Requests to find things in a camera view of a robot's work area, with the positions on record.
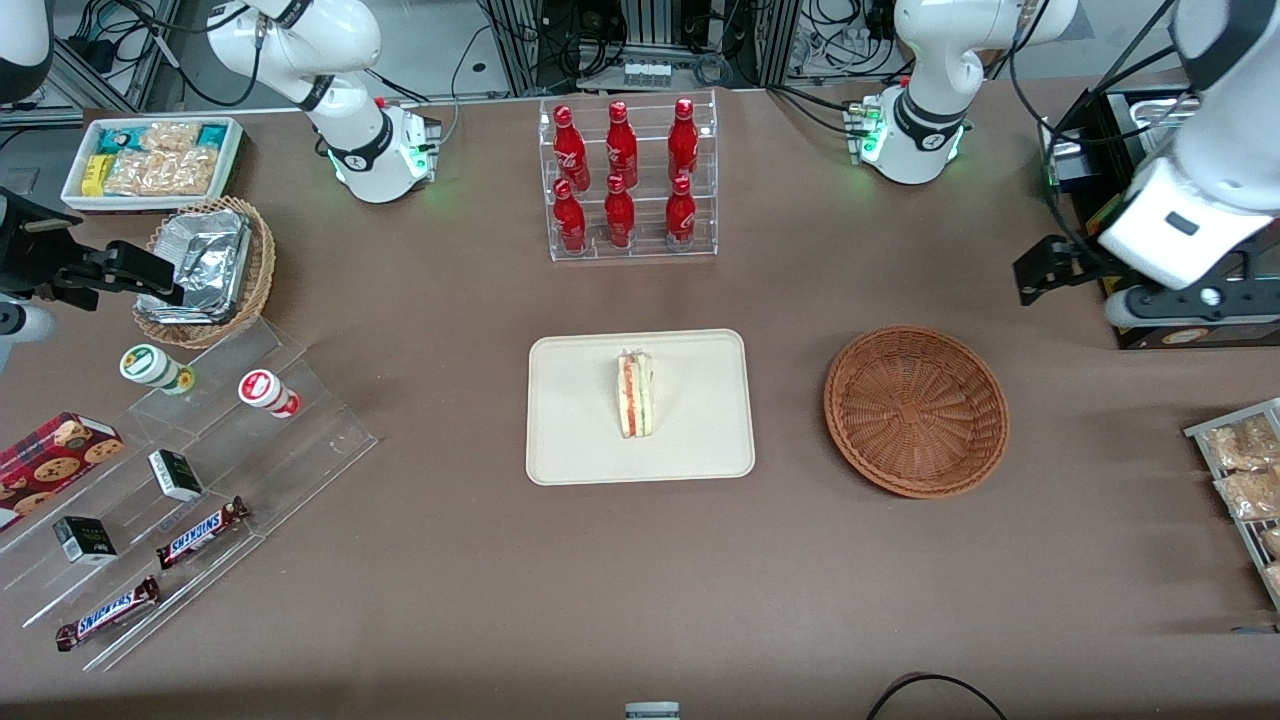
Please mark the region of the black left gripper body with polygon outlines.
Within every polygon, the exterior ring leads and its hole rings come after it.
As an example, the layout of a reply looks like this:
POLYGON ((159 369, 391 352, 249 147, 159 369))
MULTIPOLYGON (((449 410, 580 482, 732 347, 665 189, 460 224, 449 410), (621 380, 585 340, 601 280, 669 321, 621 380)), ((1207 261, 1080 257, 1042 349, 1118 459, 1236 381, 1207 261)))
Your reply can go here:
POLYGON ((1106 274, 1106 259, 1101 258, 1087 241, 1070 240, 1066 236, 1047 237, 1050 269, 1048 287, 1074 287, 1084 284, 1106 274))

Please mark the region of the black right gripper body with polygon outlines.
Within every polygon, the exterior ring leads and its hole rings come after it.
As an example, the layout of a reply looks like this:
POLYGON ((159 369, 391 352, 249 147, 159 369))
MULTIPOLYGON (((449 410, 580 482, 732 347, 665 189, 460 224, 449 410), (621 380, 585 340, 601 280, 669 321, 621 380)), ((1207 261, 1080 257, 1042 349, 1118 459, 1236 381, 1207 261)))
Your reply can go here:
POLYGON ((13 299, 42 299, 86 311, 99 306, 99 292, 84 281, 100 281, 91 261, 95 249, 78 243, 70 228, 81 219, 4 190, 1 223, 1 292, 13 299))

